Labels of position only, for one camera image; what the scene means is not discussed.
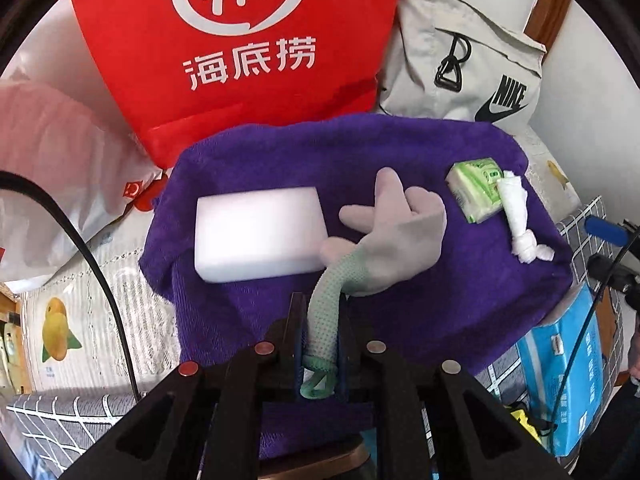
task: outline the black buckle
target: black buckle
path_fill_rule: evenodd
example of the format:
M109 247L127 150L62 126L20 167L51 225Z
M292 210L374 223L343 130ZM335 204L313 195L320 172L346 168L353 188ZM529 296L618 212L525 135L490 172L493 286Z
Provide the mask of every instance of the black buckle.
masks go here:
M433 82L439 88L459 93L462 91L462 70L460 69L460 65L465 61L468 61L471 57L471 42L468 37L457 32L449 32L448 30L441 30L439 28L437 30L453 35L453 41L451 43L449 55L440 63ZM456 45L458 42L463 43L466 47L465 55L461 59L456 57ZM448 79L445 77L449 72L454 72L455 79Z

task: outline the black cable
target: black cable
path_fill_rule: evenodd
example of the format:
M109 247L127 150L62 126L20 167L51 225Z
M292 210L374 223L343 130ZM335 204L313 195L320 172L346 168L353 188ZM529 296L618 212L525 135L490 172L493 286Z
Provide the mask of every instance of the black cable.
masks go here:
M131 384L131 390L133 391L133 396L136 398L136 402L138 402L142 396L140 395L140 391L138 390L138 384L136 383L136 375L133 370L133 362L131 361L131 354L129 352L129 345L127 344L127 337L124 333L124 325L122 323L122 318L120 317L120 311L118 310L118 305L116 304L116 300L113 297L113 293L105 279L98 263L95 261L94 256L91 254L91 251L82 240L82 237L70 222L69 218L66 217L65 213L60 209L60 206L56 203L55 200L42 189L40 186L24 178L23 176L16 175L14 173L9 173L8 171L0 170L0 189L5 189L8 191L14 191L24 196L28 196L32 200L35 200L38 204L40 204L47 212L53 217L53 219L58 222L60 227L65 231L65 233L71 238L71 241L76 245L78 251L84 256L84 259L89 264L89 267L94 273L96 280L100 283L100 287L104 292L104 295L107 297L107 302L111 307L111 312L113 313L113 317L116 322L116 328L118 329L118 338L120 338L120 345L122 346L122 351L124 352L124 361L127 364L127 373L129 375L129 383Z
M609 270L607 271L605 279L602 282L600 282L600 286L598 287L598 291L596 292L596 297L594 298L593 303L591 304L591 308L589 309L589 313L587 314L587 317L584 320L584 323L582 324L582 328L580 329L580 333L578 334L578 339L575 342L574 349L572 350L571 356L569 357L569 361L566 364L566 370L564 372L564 376L562 377L562 382L560 383L560 389L558 390L558 394L556 395L556 402L554 403L553 411L551 412L551 431L549 432L549 439L550 439L549 446L550 446L551 454L554 456L555 456L554 431L556 429L555 422L556 422L556 417L558 416L558 409L560 408L560 399L562 397L562 393L564 392L564 387L566 386L567 379L569 378L569 373L571 372L571 368L574 366L574 361L575 361L575 357L578 354L578 349L582 344L582 340L584 339L584 335L587 332L589 323L591 321L591 318L593 317L593 313L596 311L596 307L604 297L604 291L606 290L607 285L609 285L609 282L613 276L613 272L615 271L620 261L622 261L622 258L625 257L625 254L628 253L629 249L631 248L631 245L634 244L634 242L638 239L639 236L640 236L640 228L636 229L633 232L633 234L630 236L626 245L622 247L622 249L620 249L620 252L616 256L616 259L613 260L613 263L609 267Z

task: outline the bed sheet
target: bed sheet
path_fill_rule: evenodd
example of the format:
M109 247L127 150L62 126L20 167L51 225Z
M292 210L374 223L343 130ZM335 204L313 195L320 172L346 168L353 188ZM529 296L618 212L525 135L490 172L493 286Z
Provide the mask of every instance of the bed sheet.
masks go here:
M503 129L527 155L529 167L525 176L551 219L557 223L579 208L582 201L574 186L538 134L528 124Z
M174 306L151 291L138 267L152 218L134 208L89 243L118 304L141 390L161 381L180 355ZM19 298L33 391L130 392L113 315L80 254Z

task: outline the crumpled white tissue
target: crumpled white tissue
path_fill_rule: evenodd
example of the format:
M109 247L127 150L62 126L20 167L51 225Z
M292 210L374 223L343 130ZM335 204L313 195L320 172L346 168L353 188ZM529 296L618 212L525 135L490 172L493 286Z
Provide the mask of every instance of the crumpled white tissue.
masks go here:
M504 172L504 178L497 182L502 207L513 237L512 250L521 263L530 264L536 258L550 262L554 259L554 250L538 244L531 229L527 229L527 191L522 187L521 177L511 171Z

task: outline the red bag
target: red bag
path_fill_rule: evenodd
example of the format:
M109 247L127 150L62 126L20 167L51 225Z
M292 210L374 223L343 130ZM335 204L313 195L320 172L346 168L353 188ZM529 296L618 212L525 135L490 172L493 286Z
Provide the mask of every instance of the red bag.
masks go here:
M396 0L73 0L162 168L213 133L369 111Z

